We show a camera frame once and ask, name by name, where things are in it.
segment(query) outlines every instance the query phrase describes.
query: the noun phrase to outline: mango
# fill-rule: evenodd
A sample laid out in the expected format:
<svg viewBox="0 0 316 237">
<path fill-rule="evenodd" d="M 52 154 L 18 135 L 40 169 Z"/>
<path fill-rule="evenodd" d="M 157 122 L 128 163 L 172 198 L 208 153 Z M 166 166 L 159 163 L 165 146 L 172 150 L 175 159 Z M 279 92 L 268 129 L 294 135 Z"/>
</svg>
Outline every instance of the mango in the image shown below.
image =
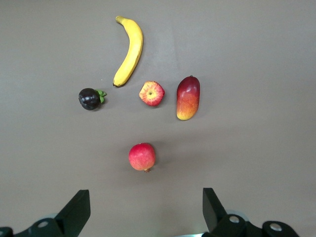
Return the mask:
<svg viewBox="0 0 316 237">
<path fill-rule="evenodd" d="M 177 89 L 177 117 L 180 120 L 189 120 L 198 111 L 200 84 L 197 78 L 184 78 Z"/>
</svg>

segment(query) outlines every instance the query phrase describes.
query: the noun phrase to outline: pomegranate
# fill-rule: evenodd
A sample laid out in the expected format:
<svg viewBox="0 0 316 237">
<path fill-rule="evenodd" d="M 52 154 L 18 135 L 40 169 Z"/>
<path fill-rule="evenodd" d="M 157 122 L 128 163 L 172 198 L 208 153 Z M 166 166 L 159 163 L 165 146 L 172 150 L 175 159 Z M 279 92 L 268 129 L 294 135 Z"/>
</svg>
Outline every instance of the pomegranate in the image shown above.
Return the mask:
<svg viewBox="0 0 316 237">
<path fill-rule="evenodd" d="M 140 143 L 130 149 L 128 159 L 134 169 L 148 173 L 155 164 L 156 155 L 149 143 Z"/>
</svg>

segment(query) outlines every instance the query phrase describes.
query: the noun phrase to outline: small red apple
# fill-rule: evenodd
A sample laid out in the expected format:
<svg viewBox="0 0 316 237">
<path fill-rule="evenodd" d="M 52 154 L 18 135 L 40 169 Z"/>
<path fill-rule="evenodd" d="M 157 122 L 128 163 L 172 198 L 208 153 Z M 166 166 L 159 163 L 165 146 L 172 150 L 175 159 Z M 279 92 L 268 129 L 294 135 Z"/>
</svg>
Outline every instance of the small red apple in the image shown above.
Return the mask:
<svg viewBox="0 0 316 237">
<path fill-rule="evenodd" d="M 164 96 L 164 89 L 156 81 L 147 81 L 144 83 L 139 97 L 149 106 L 157 106 L 160 104 Z"/>
</svg>

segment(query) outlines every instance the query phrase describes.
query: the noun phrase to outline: yellow banana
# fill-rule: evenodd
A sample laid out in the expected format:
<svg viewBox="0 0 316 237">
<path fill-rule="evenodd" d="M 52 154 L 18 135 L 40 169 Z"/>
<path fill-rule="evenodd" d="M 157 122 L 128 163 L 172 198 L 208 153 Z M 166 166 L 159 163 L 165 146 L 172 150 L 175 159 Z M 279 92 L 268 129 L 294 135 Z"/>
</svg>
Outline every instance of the yellow banana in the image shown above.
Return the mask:
<svg viewBox="0 0 316 237">
<path fill-rule="evenodd" d="M 138 24 L 122 16 L 117 16 L 115 20 L 124 26 L 129 37 L 128 53 L 118 69 L 113 79 L 113 86 L 123 86 L 132 75 L 143 48 L 143 33 Z"/>
</svg>

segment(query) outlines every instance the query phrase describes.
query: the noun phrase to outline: dark purple fruit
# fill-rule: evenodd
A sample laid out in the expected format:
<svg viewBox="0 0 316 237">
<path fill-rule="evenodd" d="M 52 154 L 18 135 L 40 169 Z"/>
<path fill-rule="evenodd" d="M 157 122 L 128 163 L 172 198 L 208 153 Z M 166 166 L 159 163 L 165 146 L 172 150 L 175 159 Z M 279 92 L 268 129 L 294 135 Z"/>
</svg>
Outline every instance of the dark purple fruit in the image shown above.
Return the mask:
<svg viewBox="0 0 316 237">
<path fill-rule="evenodd" d="M 86 110 L 95 110 L 104 102 L 106 93 L 101 90 L 85 88 L 79 93 L 79 102 Z"/>
</svg>

